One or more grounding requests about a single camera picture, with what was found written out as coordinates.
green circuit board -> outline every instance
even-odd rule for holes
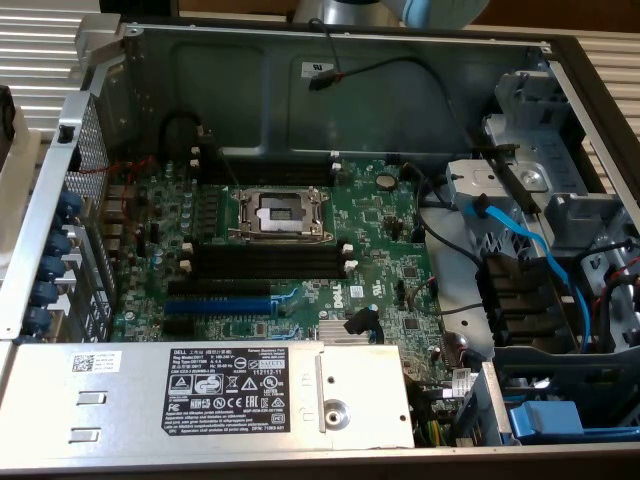
[[[429,362],[430,351],[441,346],[440,317],[409,311],[397,300],[398,281],[409,290],[424,283],[432,271],[424,243],[411,242],[412,185],[398,182],[392,191],[381,190],[376,178],[383,173],[397,179],[398,167],[386,166],[383,160],[343,160],[336,185],[318,187],[328,196],[323,205],[325,230],[332,233],[334,242],[347,238],[354,247],[358,265],[348,278],[273,280],[272,294],[295,291],[277,314],[198,316],[192,318],[195,333],[190,338],[163,332],[167,285],[186,277],[179,266],[186,234],[205,245],[238,242],[229,231],[237,225],[236,190],[192,184],[177,170],[140,178],[136,188],[143,189],[148,198],[140,222],[147,231],[152,222],[157,223],[160,240],[147,242],[142,257],[136,255],[131,234],[126,233],[122,240],[111,340],[322,340],[320,320],[342,324],[358,310],[376,305],[385,343],[399,346],[405,373],[415,379],[450,379],[442,361]],[[211,218],[206,203],[214,197],[218,208]],[[397,240],[385,228],[389,217],[403,222]],[[420,291],[416,302],[429,310],[438,308],[428,289]]]

power supply label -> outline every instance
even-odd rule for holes
[[[171,349],[162,428],[172,436],[290,432],[288,350]]]

barcode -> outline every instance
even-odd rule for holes
[[[93,370],[93,355],[76,355],[73,357],[73,372],[90,372]]]

motherboard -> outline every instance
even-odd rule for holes
[[[342,327],[368,309],[406,374],[450,379],[436,292],[415,292],[420,309],[405,301],[433,280],[412,183],[384,160],[332,168],[332,185],[317,187],[198,182],[171,162],[135,185],[114,182],[107,242],[120,220],[135,220],[110,248],[111,340],[375,343],[374,332]]]

cpu socket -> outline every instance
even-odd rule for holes
[[[329,195],[307,190],[255,188],[232,194],[240,203],[236,238],[254,242],[315,243],[333,239],[324,230],[322,204]]]

